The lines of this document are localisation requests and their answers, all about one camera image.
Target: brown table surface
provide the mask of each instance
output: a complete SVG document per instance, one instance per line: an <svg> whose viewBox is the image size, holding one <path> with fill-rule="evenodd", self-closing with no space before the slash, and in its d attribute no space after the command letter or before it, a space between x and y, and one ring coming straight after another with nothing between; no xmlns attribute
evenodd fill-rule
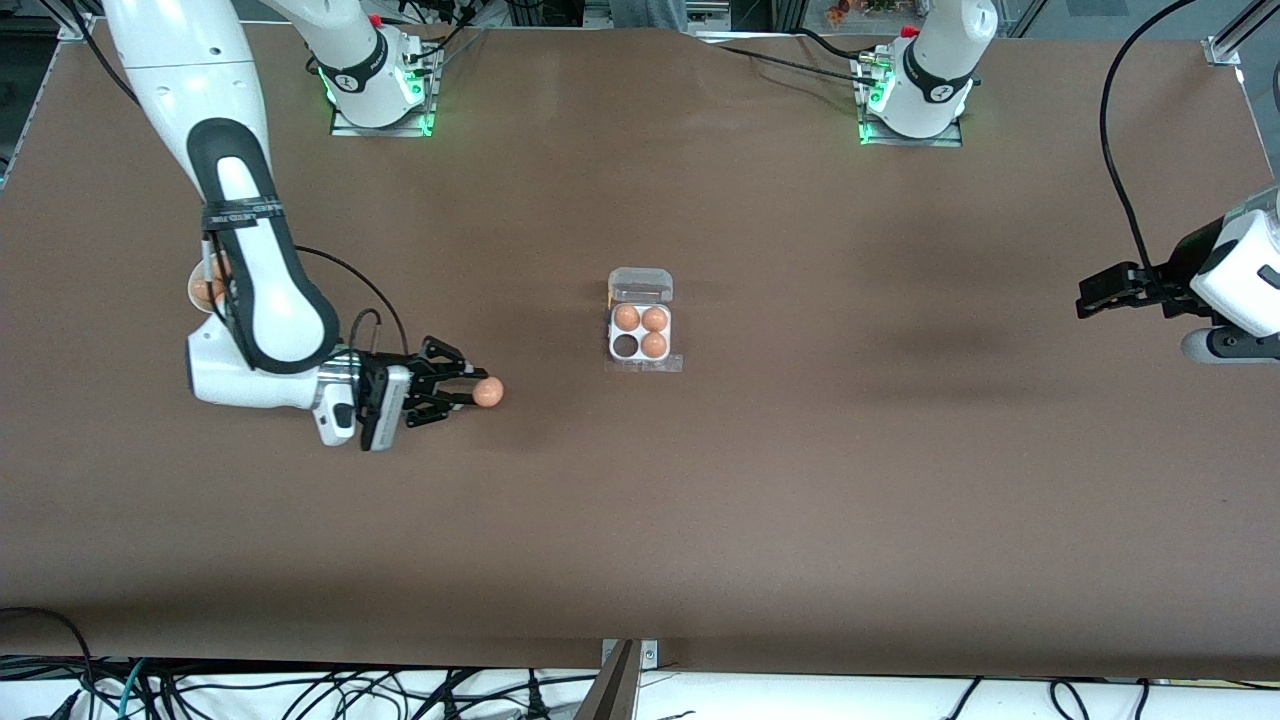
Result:
<svg viewBox="0 0 1280 720"><path fill-rule="evenodd" d="M507 398L378 455L191 397L198 199L64 47L0 200L5 605L133 656L1274 676L1276 370L1074 314L1134 256L1115 44L997 41L956 151L860 146L841 81L660 31L492 32L435 137L330 138L300 38L247 29L294 240ZM840 69L797 42L744 45ZM1271 179L1194 42L1139 46L1114 117L1160 258ZM607 370L620 265L675 275L684 373Z"/></svg>

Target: cable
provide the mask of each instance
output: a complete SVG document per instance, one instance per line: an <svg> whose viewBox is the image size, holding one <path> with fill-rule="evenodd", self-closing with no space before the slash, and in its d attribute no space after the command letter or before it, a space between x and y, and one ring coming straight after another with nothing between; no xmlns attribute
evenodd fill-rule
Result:
<svg viewBox="0 0 1280 720"><path fill-rule="evenodd" d="M788 68L795 68L797 70L805 70L805 72L815 73L815 74L819 74L819 76L827 76L827 77L840 78L840 79L844 79L844 81L856 82L856 83L861 83L861 85L876 85L876 81L873 81L870 78L854 77L854 76L851 76L849 73L837 73L835 70L826 70L826 69L822 69L822 68L814 68L813 65L803 65L800 63L792 63L791 60L783 60L782 58L772 58L769 55L762 55L759 53L751 53L750 50L741 50L739 47L726 47L723 45L718 45L717 47L719 47L721 50L726 50L728 53L735 53L737 55L746 55L748 58L755 58L756 60L765 60L768 63L777 63L780 65L786 65Z"/></svg>
<svg viewBox="0 0 1280 720"><path fill-rule="evenodd" d="M1231 685L1240 685L1242 688L1249 688L1251 691L1280 691L1276 685L1260 685L1257 683L1245 683L1244 680L1222 680L1224 683Z"/></svg>
<svg viewBox="0 0 1280 720"><path fill-rule="evenodd" d="M129 670L129 676L128 679L124 680L124 689L120 691L120 707L118 707L115 711L116 720L124 720L124 717L128 715L129 692L133 691L133 683L138 680L138 673L142 671L142 665L146 661L147 661L146 657L138 660L137 664L133 665L133 670Z"/></svg>
<svg viewBox="0 0 1280 720"><path fill-rule="evenodd" d="M982 675L975 675L973 682L969 683L969 687L965 688L964 692L960 694L960 700L956 702L956 706L951 710L951 715L947 715L942 720L956 720L957 717L960 717L960 712L964 711L965 703L969 702L969 696L973 694L973 691L978 689L978 683L980 682L982 682Z"/></svg>
<svg viewBox="0 0 1280 720"><path fill-rule="evenodd" d="M0 607L0 615L10 615L10 614L40 615L44 618L49 618L51 620L56 620L58 623L61 623L68 630L70 630L73 635L76 635L76 644L79 646L81 655L84 657L84 682L88 684L88 691L90 691L88 717L96 717L96 715L93 714L95 711L93 702L97 697L96 692L93 691L93 657L88 651L88 643L84 641L84 635L79 632L79 628L76 626L76 623L72 623L70 619L68 619L61 612L45 610L44 607L31 607L24 605L14 607Z"/></svg>
<svg viewBox="0 0 1280 720"><path fill-rule="evenodd" d="M1151 696L1151 683L1146 678L1139 678L1142 694L1138 696L1138 707L1133 710L1133 720L1142 720L1142 711L1147 708L1147 698Z"/></svg>
<svg viewBox="0 0 1280 720"><path fill-rule="evenodd" d="M72 12L72 19L76 22L76 27L78 27L81 35L84 36L84 44L88 45L88 49L93 51L93 56L97 58L97 63L102 65L102 69L106 70L106 74L111 76L111 79L120 88L120 91L124 92L125 96L128 96L129 101L137 105L138 96L133 94L133 90L129 88L129 86L125 85L123 79L120 79L120 76L115 74L115 68L113 68L111 64L106 61L106 56L102 55L102 50L99 49L97 41L93 40L92 35L90 35L88 26L84 24L84 18L82 18L79 12L76 9L76 0L64 0L64 1L68 4L68 8ZM40 4L44 5L45 9L47 9L49 12L52 12L52 8L49 5L46 0L40 0Z"/></svg>
<svg viewBox="0 0 1280 720"><path fill-rule="evenodd" d="M45 6L45 10L47 10L49 14L54 17L54 19L58 20L58 24L60 24L60 26L76 24L73 20L68 20L65 17L63 17L61 13L59 13L58 10L55 10L54 6L50 5L49 3L46 3L45 0L38 0L38 3Z"/></svg>
<svg viewBox="0 0 1280 720"><path fill-rule="evenodd" d="M307 255L315 255L317 258L324 258L325 260L328 260L328 261L330 261L330 263L340 266L342 269L347 270L348 273L356 275L360 279L360 282L365 283L369 287L369 290L374 291L374 295L378 296L378 300L381 300L383 305L387 306L387 310L390 311L392 319L396 320L396 328L401 333L401 351L404 355L408 355L408 334L404 333L404 323L401 322L399 313L396 311L396 306L392 305L392 301L388 300L385 295L383 295L383 291L378 290L378 286L374 284L374 281L366 278L364 273L361 273L360 270L357 270L356 268L353 268L346 260L343 260L340 258L337 258L334 255L330 255L328 252L325 252L324 250L316 250L315 247L306 247L305 245L296 245L294 249L298 252L306 252Z"/></svg>
<svg viewBox="0 0 1280 720"><path fill-rule="evenodd" d="M585 683L588 680L594 680L594 679L595 679L595 675L570 675L567 678L550 678L550 679L547 679L547 680L538 680L538 685L539 687L545 687L545 685L558 685L561 683ZM497 691L497 692L489 693L486 696L477 697L476 700L472 700L467 705L460 707L457 710L457 712L445 715L442 720L457 720L457 717L460 717L463 712L466 712L467 710L471 710L472 707L480 705L481 702L493 702L493 701L497 701L497 700L511 700L507 696L509 696L511 693L520 692L520 691L526 691L526 689L529 689L531 687L532 687L532 683L525 683L522 685L515 685L515 687L511 687L511 688L507 688L507 689L503 689L503 691Z"/></svg>
<svg viewBox="0 0 1280 720"><path fill-rule="evenodd" d="M831 53L832 55L835 55L837 58L844 58L846 60L856 60L859 54L867 53L868 50L874 50L876 49L876 46L872 45L870 47L867 47L865 50L856 50L856 51L852 51L852 53L850 53L849 50L841 50L840 47L836 47L835 45L827 42L826 37L818 35L817 32L814 32L814 31L812 31L812 29L809 29L806 27L797 27L797 28L794 28L794 29L788 29L787 35L803 35L803 36L808 37L809 40L813 40L818 45L822 45L822 49L826 50L827 53Z"/></svg>
<svg viewBox="0 0 1280 720"><path fill-rule="evenodd" d="M1060 687L1065 687L1068 689L1068 692L1071 693L1071 697L1075 698L1075 706L1080 708L1080 717L1076 719L1076 717L1073 717L1073 716L1068 715L1066 710L1064 710L1062 706L1059 705L1059 702L1057 702L1057 688L1060 688ZM1087 707L1084 707L1084 701L1080 700L1080 693L1075 692L1075 688L1071 687L1071 683L1068 683L1065 680L1053 680L1052 683L1050 683L1048 684L1048 700L1050 700L1050 702L1053 703L1053 710L1056 710L1057 714L1062 716L1062 720L1089 720L1089 710Z"/></svg>
<svg viewBox="0 0 1280 720"><path fill-rule="evenodd" d="M1102 105L1098 109L1098 136L1102 141L1102 160L1107 165L1107 174L1111 177L1111 184L1116 188L1116 195L1120 197L1120 205L1124 206L1125 219L1129 222L1129 231L1133 233L1133 242L1138 247L1138 259L1142 261L1142 269L1147 274L1147 279L1152 283L1156 293L1160 296L1162 304L1172 305L1184 313L1196 313L1193 307L1183 305L1180 301L1174 300L1174 296L1156 277L1155 265L1151 263L1151 255L1147 252L1147 241L1142 237L1142 229L1138 227L1138 214L1133 208L1133 202L1129 200L1129 193L1124 188L1124 183L1120 181L1120 173L1116 172L1115 159L1111 158L1111 137L1107 132L1107 108L1111 104L1111 86L1115 83L1116 72L1120 69L1120 63L1124 61L1125 55L1129 54L1129 49L1142 37L1148 29L1152 28L1160 20L1167 18L1175 12L1196 3L1197 0L1175 0L1165 9L1160 10L1152 15L1147 22L1142 23L1124 45L1120 46L1120 51L1116 53L1115 59L1111 61L1111 69L1107 70L1107 79L1102 83Z"/></svg>

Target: black cable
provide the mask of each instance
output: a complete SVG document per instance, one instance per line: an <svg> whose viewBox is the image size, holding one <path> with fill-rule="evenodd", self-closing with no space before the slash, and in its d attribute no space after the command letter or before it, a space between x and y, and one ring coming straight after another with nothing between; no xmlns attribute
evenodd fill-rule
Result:
<svg viewBox="0 0 1280 720"><path fill-rule="evenodd" d="M844 79L844 81L856 82L856 83L861 83L861 85L876 85L876 81L873 81L870 78L854 77L854 76L851 76L849 73L837 73L835 70L826 70L823 68L814 68L813 65L804 65L804 64L800 64L800 63L792 63L791 60L783 60L782 58L772 58L769 55L762 55L759 53L751 53L750 50L742 50L742 49L739 49L739 47L726 47L723 45L718 45L717 47L719 47L721 50L727 50L730 53L735 53L737 55L746 55L748 58L755 58L756 60L765 60L768 63L777 63L780 65L786 65L788 68L795 68L797 70L805 70L808 73L815 73L815 74L819 74L819 76L827 76L827 77L840 78L840 79Z"/></svg>
<svg viewBox="0 0 1280 720"><path fill-rule="evenodd" d="M406 6L408 6L408 5L412 5L412 6L413 6L413 13L416 13L416 14L417 14L417 19L419 19L419 20L420 20L420 22L421 22L422 24L426 24L426 15L424 15L424 14L422 14L422 8L419 8L419 6L417 6L417 3L415 3L413 0L401 0L401 4L399 4L399 14L402 14L402 15L407 15L407 13L404 12L404 8L406 8Z"/></svg>
<svg viewBox="0 0 1280 720"><path fill-rule="evenodd" d="M803 36L808 37L809 40L813 40L818 45L822 45L822 49L826 50L827 53L831 53L832 55L835 55L837 58L844 58L846 60L856 60L859 54L867 53L868 50L876 50L874 45L872 45L870 47L867 47L864 50L854 50L854 51L841 50L840 47L836 47L835 45L827 42L826 37L818 35L817 32L814 32L814 31L812 31L812 29L809 29L806 27L797 27L797 28L794 28L794 29L788 29L787 35L803 35Z"/></svg>
<svg viewBox="0 0 1280 720"><path fill-rule="evenodd" d="M1142 711L1147 708L1147 698L1151 696L1151 683L1146 678L1139 678L1142 694L1138 696L1138 707L1133 710L1133 720L1142 720Z"/></svg>
<svg viewBox="0 0 1280 720"><path fill-rule="evenodd" d="M51 620L56 620L58 623L61 623L68 630L70 630L73 635L76 635L76 644L79 646L81 655L84 657L84 679L86 683L88 684L88 691L90 691L88 717L96 717L96 715L93 715L95 712L93 702L96 700L96 692L93 691L93 657L88 651L88 642L84 641L84 635L79 632L79 628L76 626L76 623L72 623L70 619L68 619L61 612L45 610L44 607L31 607L26 605L19 605L15 607L0 607L0 615L13 615L13 614L40 615L44 618L49 618Z"/></svg>
<svg viewBox="0 0 1280 720"><path fill-rule="evenodd" d="M306 247L303 245L296 245L294 249L298 252L306 252L307 255L315 255L317 258L324 258L328 261L330 261L330 263L333 263L335 265L339 265L340 268L343 268L348 273L356 275L360 279L360 282L365 283L369 287L369 290L374 291L374 295L378 296L378 300L381 300L383 305L387 306L387 310L390 311L392 319L396 320L396 329L398 329L399 334L401 334L401 351L404 355L408 355L408 334L404 333L404 323L401 322L399 313L396 311L396 306L392 305L392 301L388 300L385 295L383 295L383 291L378 290L378 286L374 284L374 281L366 278L364 273L361 273L360 270L357 270L356 268L353 268L346 260L343 260L340 258L337 258L334 255L330 255L328 252L325 252L324 250L316 250L314 247Z"/></svg>
<svg viewBox="0 0 1280 720"><path fill-rule="evenodd" d="M64 0L64 1L68 4L72 12L72 19L76 22L76 27L78 27L81 35L84 36L84 44L88 45L88 49L93 51L93 56L97 58L97 63L102 65L102 69L106 70L106 74L111 76L111 79L120 88L120 91L124 92L124 95L128 96L128 99L134 105L137 105L138 96L133 94L133 90L128 85L125 85L123 79L120 79L120 76L115 74L115 68L113 68L111 64L106 61L106 56L102 55L102 50L99 49L97 41L93 40L92 35L90 35L88 26L84 24L84 18L82 18L79 10L76 9L76 0ZM40 0L40 4L44 5L46 9L49 9L50 12L52 12L52 8L49 6L49 3L46 3L46 0Z"/></svg>
<svg viewBox="0 0 1280 720"><path fill-rule="evenodd" d="M1066 710L1064 710L1062 706L1057 702L1057 688L1060 687L1065 687L1068 692L1071 693L1071 697L1075 698L1075 706L1080 708L1080 717L1073 717L1071 715L1068 715ZM1053 710L1056 710L1057 714L1062 716L1062 720L1089 720L1089 710L1084 707L1084 701L1080 700L1080 693L1075 692L1075 688L1071 687L1071 683L1068 683L1066 680L1053 680L1052 683L1050 683L1048 700L1050 702L1053 703Z"/></svg>
<svg viewBox="0 0 1280 720"><path fill-rule="evenodd" d="M1260 685L1257 683L1245 683L1244 680L1222 680L1231 685L1240 685L1242 688L1249 688L1251 691L1280 691L1276 685Z"/></svg>
<svg viewBox="0 0 1280 720"><path fill-rule="evenodd" d="M978 689L978 683L980 682L982 682L982 675L975 675L973 682L969 683L969 687L965 688L964 693L960 694L960 700L956 702L956 706L951 710L951 715L947 715L942 720L956 720L957 717L960 717L960 712L964 711L965 703L969 702L969 696L973 694L973 691Z"/></svg>
<svg viewBox="0 0 1280 720"><path fill-rule="evenodd" d="M326 675L321 676L317 680L312 680L311 682L311 687L307 688L307 689L305 689L305 691L302 691L302 694L300 694L298 697L293 698L293 702L291 702L289 706L287 708L284 708L284 715L280 716L280 720L289 720L289 715L293 714L293 708L296 708L297 706L302 705L302 698L305 698L308 694L311 694L311 691L319 688L321 684L324 684L325 680L337 680L337 678L338 678L338 673L334 671L334 673L329 673Z"/></svg>
<svg viewBox="0 0 1280 720"><path fill-rule="evenodd" d="M431 691L431 694L428 697L428 700L422 701L422 705L419 706L417 711L413 712L413 716L410 717L410 720L422 720L422 717L428 712L430 712L431 708L434 708L436 705L440 703L440 701L444 698L447 693L453 692L453 688L457 688L458 685L461 685L462 683L465 683L466 680L477 674L480 674L480 670L476 667L467 667L465 670L457 670L457 671L449 670L448 675L445 675L444 678L444 682L440 683L438 688Z"/></svg>
<svg viewBox="0 0 1280 720"><path fill-rule="evenodd" d="M1115 186L1116 195L1120 197L1120 205L1124 206L1125 219L1129 222L1129 231L1133 233L1133 242L1138 247L1138 259L1142 261L1142 269L1147 274L1147 279L1152 283L1152 287L1160 296L1161 301L1164 304L1172 305L1184 313L1196 313L1196 310L1174 300L1174 296L1165 287L1165 283L1156 277L1155 265L1151 263L1151 255L1147 252L1147 241L1143 240L1142 228L1138 227L1138 214L1133 208L1133 202L1129 200L1129 193L1125 191L1124 183L1120 181L1120 173L1116 172L1115 160L1111 158L1111 137L1107 132L1107 108L1111 104L1111 86L1115 83L1116 72L1120 69L1120 63L1124 61L1125 55L1129 54L1129 49L1133 47L1138 38L1156 23L1196 1L1197 0L1175 0L1152 15L1147 22L1142 23L1142 26L1139 26L1138 29L1124 41L1124 45L1120 46L1120 51L1116 53L1115 59L1111 61L1111 69L1107 70L1107 79L1102 83L1102 105L1098 110L1098 136L1102 140L1102 160L1107 165L1107 174L1111 177L1111 184Z"/></svg>
<svg viewBox="0 0 1280 720"><path fill-rule="evenodd" d="M37 0L37 1L41 5L45 6L45 10L47 10L49 14L52 15L55 20L58 20L58 24L60 24L60 26L76 24L74 20L68 20L65 17L63 17L61 13L59 13L58 10L55 10L54 6L50 5L49 3L46 3L45 0Z"/></svg>
<svg viewBox="0 0 1280 720"><path fill-rule="evenodd" d="M538 685L539 687L547 687L547 685L558 685L561 683L585 683L588 680L594 680L594 679L595 679L595 675L570 675L567 678L550 678L550 679L545 679L545 680L538 680ZM457 717L460 717L463 712L466 712L467 710L471 710L472 707L475 707L475 706L477 706L477 705L480 705L483 702L493 702L493 701L497 701L497 700L511 700L507 696L509 696L511 693L517 693L520 691L526 691L530 687L532 687L531 683L525 683L522 685L515 685L515 687L511 687L511 688L507 688L507 689L502 689L502 691L497 691L497 692L489 693L486 696L477 697L476 700L472 700L471 702L468 702L465 706L460 707L457 712L454 712L452 715L445 715L443 717L443 720L457 720Z"/></svg>

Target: metal frame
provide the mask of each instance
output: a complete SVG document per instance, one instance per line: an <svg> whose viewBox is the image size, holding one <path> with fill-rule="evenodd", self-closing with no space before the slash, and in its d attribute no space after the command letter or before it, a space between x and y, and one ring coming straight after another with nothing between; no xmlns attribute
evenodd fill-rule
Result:
<svg viewBox="0 0 1280 720"><path fill-rule="evenodd" d="M635 717L636 693L640 692L640 670L644 662L658 662L658 641L612 641L605 646L607 659L600 674L586 691L582 705L573 720L632 720ZM653 650L645 650L645 643L653 643Z"/></svg>
<svg viewBox="0 0 1280 720"><path fill-rule="evenodd" d="M1027 37L1027 31L1032 28L1032 23L1039 17L1044 5L1048 5L1048 0L1032 0L1032 4L1027 6L1027 12L1023 13L1023 17L1018 18L1018 23L1009 31L1009 37Z"/></svg>
<svg viewBox="0 0 1280 720"><path fill-rule="evenodd" d="M1212 65L1239 65L1240 45L1280 12L1280 0L1252 0L1239 15L1204 41L1204 59Z"/></svg>

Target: brown egg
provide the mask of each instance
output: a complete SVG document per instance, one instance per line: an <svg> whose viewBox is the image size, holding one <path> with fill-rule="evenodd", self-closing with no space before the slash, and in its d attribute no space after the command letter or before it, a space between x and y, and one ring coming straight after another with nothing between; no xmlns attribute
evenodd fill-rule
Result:
<svg viewBox="0 0 1280 720"><path fill-rule="evenodd" d="M654 306L644 311L644 329L660 333L667 329L667 311Z"/></svg>
<svg viewBox="0 0 1280 720"><path fill-rule="evenodd" d="M223 281L215 279L212 282L212 287L214 287L214 297L218 297L219 295L227 291L227 287L223 284ZM195 281L191 282L191 296L198 300L200 302L207 304L209 284L206 284L204 279L196 278Z"/></svg>
<svg viewBox="0 0 1280 720"><path fill-rule="evenodd" d="M613 309L613 324L622 332L631 332L640 327L640 311L635 305L618 305Z"/></svg>
<svg viewBox="0 0 1280 720"><path fill-rule="evenodd" d="M493 407L502 401L502 395L506 388L502 387L502 380L498 378L485 378L476 383L476 387L471 388L471 400L476 401L480 407Z"/></svg>
<svg viewBox="0 0 1280 720"><path fill-rule="evenodd" d="M667 338L662 337L662 333L649 333L640 341L640 352L646 357L662 357L666 351Z"/></svg>

